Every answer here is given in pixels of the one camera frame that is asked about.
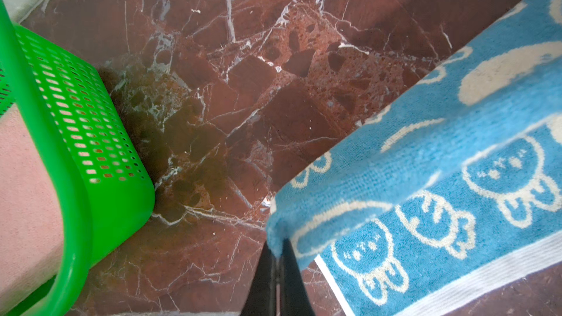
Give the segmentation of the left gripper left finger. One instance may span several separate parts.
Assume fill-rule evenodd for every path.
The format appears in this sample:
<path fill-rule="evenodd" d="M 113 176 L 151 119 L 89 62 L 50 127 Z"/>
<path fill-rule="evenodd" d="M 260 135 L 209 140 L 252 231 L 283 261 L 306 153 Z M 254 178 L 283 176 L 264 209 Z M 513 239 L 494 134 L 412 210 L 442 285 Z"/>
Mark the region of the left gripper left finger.
<path fill-rule="evenodd" d="M 265 242 L 240 316 L 276 316 L 276 314 L 277 260 Z"/>

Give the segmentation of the teal patterned towel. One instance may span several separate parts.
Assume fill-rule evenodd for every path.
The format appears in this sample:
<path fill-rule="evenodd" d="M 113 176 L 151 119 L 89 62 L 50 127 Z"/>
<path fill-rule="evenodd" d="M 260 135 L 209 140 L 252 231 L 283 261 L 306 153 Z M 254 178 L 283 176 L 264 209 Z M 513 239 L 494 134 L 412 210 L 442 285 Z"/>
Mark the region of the teal patterned towel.
<path fill-rule="evenodd" d="M 347 315 L 444 315 L 561 261 L 561 0 L 522 0 L 272 201 Z"/>

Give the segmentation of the pink towel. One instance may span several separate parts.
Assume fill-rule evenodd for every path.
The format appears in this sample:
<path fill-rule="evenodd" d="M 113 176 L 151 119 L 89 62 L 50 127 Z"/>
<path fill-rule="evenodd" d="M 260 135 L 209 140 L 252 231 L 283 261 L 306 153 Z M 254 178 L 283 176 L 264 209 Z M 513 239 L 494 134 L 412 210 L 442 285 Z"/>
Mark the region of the pink towel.
<path fill-rule="evenodd" d="M 16 105 L 1 116 L 1 312 L 59 270 L 64 236 L 54 186 Z"/>

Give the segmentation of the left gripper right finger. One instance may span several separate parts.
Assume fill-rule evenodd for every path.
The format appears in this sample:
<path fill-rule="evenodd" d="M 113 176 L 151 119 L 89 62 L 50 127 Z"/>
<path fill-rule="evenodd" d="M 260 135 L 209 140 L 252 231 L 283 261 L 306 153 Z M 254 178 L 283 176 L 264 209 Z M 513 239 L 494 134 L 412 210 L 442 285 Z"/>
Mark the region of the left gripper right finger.
<path fill-rule="evenodd" d="M 285 239 L 279 262 L 280 314 L 315 316 L 291 242 Z"/>

